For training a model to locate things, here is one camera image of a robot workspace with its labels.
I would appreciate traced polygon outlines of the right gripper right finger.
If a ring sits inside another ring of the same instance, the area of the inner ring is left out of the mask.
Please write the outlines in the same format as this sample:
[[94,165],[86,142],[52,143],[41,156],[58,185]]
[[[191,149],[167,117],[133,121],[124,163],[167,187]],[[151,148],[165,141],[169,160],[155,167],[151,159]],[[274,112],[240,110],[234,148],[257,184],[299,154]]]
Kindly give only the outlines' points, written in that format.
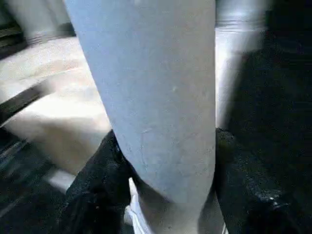
[[231,234],[310,234],[312,186],[216,129],[214,187]]

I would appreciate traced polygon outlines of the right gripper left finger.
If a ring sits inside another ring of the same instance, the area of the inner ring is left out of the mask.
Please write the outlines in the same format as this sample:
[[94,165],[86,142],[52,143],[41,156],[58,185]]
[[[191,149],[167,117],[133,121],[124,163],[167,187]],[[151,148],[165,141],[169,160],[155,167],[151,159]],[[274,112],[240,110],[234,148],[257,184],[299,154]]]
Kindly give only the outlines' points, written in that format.
[[131,201],[131,175],[132,168],[110,131],[66,192],[60,232],[122,234]]

